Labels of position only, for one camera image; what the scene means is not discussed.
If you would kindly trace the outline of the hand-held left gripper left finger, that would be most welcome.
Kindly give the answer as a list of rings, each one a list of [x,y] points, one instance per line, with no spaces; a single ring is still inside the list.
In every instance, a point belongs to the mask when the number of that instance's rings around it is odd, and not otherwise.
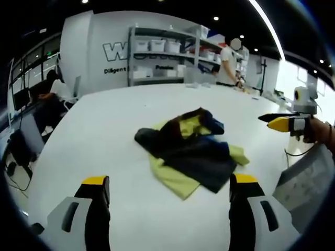
[[[109,177],[85,179],[47,217],[51,250],[110,250]]]

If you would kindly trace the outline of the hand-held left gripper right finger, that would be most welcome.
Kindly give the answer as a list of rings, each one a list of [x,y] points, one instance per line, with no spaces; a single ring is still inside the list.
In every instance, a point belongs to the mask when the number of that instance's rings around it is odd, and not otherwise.
[[[300,236],[290,212],[247,174],[230,177],[229,220],[229,250],[289,250]]]

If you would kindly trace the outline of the person's right hand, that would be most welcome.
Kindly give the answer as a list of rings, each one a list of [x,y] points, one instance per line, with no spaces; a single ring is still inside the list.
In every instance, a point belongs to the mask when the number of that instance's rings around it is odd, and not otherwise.
[[[327,143],[329,141],[329,124],[317,118],[309,118],[305,124],[304,143]]]

